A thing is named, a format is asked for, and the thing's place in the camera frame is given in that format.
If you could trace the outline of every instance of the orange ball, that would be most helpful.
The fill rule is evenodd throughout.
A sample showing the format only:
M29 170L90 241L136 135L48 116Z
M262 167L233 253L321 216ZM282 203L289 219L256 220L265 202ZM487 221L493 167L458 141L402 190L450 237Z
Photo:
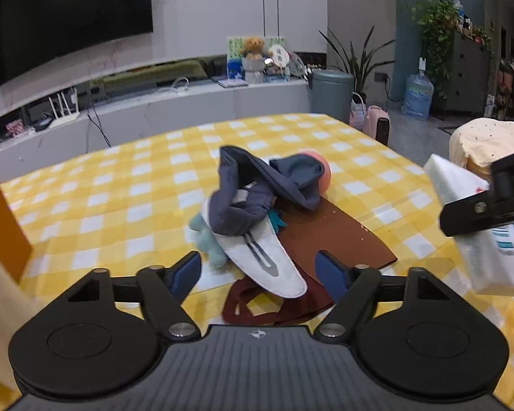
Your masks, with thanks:
M314 159L318 160L324 166L324 174L320 177L318 181L318 189L320 195L323 195L329 186L331 185L331 168L329 168L329 164L326 161L326 158L319 153L316 153L314 150L303 150L302 154L306 154L308 156L312 156Z

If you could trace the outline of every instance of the tv screen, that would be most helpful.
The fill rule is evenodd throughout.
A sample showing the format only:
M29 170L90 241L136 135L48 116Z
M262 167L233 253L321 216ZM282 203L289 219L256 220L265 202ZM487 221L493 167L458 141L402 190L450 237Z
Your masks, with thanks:
M0 85L56 57L151 31L151 0L0 0Z

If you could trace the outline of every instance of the teddy bear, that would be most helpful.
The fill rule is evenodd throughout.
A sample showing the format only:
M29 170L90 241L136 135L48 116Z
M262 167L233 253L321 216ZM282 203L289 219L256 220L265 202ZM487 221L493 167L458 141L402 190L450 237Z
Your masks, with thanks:
M240 54L247 59L262 59L262 49L264 41L259 37L248 37L244 39L244 47L240 49Z

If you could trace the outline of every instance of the orange board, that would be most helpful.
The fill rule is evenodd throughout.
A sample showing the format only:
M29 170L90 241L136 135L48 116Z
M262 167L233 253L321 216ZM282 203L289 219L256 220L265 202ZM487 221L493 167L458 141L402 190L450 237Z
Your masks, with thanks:
M0 190L0 262L16 282L23 275L31 251L30 243Z

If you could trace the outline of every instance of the plant leaves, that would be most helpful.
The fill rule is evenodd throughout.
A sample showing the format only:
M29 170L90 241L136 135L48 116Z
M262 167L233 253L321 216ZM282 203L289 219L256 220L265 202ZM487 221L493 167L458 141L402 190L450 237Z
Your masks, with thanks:
M365 42L363 42L363 50L366 50L367 44L369 42L369 39L371 38L371 34L373 34L373 31L375 30L375 25L371 26L371 29L369 30L369 34L367 34Z
M386 43L383 43L382 45L378 46L377 48L375 48L374 50L372 50L369 53L369 58L371 58L373 56L373 54L376 53L379 49L386 48L388 45L391 45L395 41L396 41L396 39L393 39L393 40L387 41Z
M355 75L355 73L354 73L354 65L352 64L352 60L348 61L348 67L350 68L350 73L352 75Z
M387 60L386 62L379 62L379 63L374 63L372 66L370 66L367 70L366 70L366 73L365 75L363 76L363 81L365 82L369 76L369 74L371 73L371 71L373 71L375 68L378 68L379 66L384 66L384 65L387 65L387 64L391 64L391 63L396 63L396 60Z
M354 79L357 88L360 88L360 84L362 81L362 74L360 71L360 66L358 65L358 59L356 58L356 54L354 54L354 46L352 46L352 41L350 42L350 53L352 54L352 66L354 67Z
M348 66L345 63L345 59L343 59L343 56L341 56L341 54L339 53L339 50L337 49L335 44L322 31L319 30L318 32L322 35L322 37L324 37L326 39L327 43L329 43L329 46L331 46L331 48L337 53L337 55L339 57L341 57L341 60L343 61L343 65L345 66L345 70L346 70L346 72L348 72Z
M350 58L348 57L348 54L346 53L345 51L345 47L343 46L343 44L339 41L339 39L337 38L337 36L333 33L333 31L331 29L328 29L328 31L330 32L330 34L333 36L333 38L335 39L335 41L341 45L341 49L343 50L343 54L345 55L346 57L346 62L347 63L350 63Z

